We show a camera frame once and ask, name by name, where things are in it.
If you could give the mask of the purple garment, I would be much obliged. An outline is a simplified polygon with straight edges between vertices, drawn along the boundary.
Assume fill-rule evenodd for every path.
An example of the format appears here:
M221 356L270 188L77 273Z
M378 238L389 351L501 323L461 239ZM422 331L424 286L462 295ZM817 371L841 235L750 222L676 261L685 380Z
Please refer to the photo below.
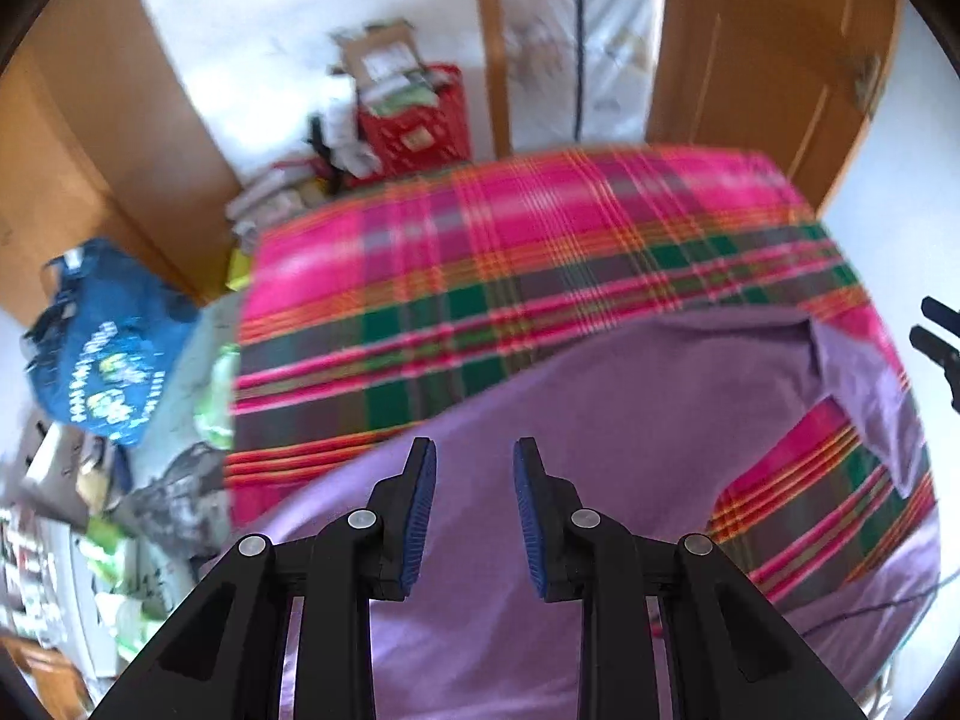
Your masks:
M916 406L870 341L791 307L626 322L449 406L404 418L387 382L240 406L229 477L243 530L316 533L438 449L420 580L371 611L384 718L568 718L579 613L535 594L512 446L632 532L708 533L862 691L923 616L939 512Z

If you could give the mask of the green white tissue pack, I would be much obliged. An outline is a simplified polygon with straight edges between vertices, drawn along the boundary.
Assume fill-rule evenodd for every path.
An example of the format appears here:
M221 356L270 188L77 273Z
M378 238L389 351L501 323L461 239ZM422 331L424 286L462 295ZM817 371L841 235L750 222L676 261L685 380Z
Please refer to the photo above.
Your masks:
M202 440L226 452L233 447L233 403L241 353L237 344L225 344L213 361L210 377L194 408L194 426Z

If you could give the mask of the metal door lock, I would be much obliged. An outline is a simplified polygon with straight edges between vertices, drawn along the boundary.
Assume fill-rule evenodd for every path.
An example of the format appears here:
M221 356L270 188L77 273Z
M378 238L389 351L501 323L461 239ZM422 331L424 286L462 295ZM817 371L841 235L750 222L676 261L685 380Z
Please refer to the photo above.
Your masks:
M882 80L884 60L878 54L869 54L856 65L853 80L854 104L866 119L872 119L884 87Z

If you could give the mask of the pink plaid table cloth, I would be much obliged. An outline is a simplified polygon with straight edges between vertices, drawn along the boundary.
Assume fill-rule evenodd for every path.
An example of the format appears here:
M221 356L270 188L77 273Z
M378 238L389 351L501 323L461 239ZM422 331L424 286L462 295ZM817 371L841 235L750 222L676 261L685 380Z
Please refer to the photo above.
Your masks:
M853 267L768 158L567 149L384 185L252 260L224 479L249 527L410 427L630 320L797 307L900 359ZM905 458L827 401L727 481L706 528L783 610L910 611L939 582L923 434Z

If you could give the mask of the wooden door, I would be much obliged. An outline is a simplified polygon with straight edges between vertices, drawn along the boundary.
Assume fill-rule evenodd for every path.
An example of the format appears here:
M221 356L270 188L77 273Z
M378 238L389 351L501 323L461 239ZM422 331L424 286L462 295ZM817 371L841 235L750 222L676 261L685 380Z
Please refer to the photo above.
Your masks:
M872 122L854 104L856 65L880 55L885 88L902 11L903 0L665 0L647 141L759 151L825 210Z

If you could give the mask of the blue printed bag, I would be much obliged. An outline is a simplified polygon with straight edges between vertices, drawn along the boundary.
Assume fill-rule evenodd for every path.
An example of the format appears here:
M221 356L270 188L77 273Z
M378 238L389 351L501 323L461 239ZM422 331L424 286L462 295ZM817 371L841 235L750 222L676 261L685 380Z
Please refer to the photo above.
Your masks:
M199 308L107 239L49 265L57 289L23 335L37 405L85 433L139 444Z

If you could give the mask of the red plastic crate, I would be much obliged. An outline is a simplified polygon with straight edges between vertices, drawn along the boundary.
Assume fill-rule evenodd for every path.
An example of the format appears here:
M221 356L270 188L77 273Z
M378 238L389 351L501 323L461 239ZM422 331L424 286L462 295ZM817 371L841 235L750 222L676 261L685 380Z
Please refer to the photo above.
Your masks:
M379 161L379 176L398 179L472 159L462 71L454 64L431 64L439 75L436 103L376 115L361 106L359 130Z

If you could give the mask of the plastic sheet door curtain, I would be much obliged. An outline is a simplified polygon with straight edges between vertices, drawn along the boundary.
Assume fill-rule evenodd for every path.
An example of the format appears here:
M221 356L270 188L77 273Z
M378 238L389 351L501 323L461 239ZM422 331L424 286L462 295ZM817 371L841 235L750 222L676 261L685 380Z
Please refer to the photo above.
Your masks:
M511 148L641 143L665 0L501 0Z

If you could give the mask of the cardboard box with label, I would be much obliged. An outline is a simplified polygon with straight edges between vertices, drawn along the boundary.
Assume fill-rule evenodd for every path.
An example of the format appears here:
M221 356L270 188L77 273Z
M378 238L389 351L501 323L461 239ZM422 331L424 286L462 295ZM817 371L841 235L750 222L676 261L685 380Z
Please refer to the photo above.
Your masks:
M415 29L407 20L339 29L332 32L331 39L340 52L343 70L355 78L359 91L425 68L416 47Z

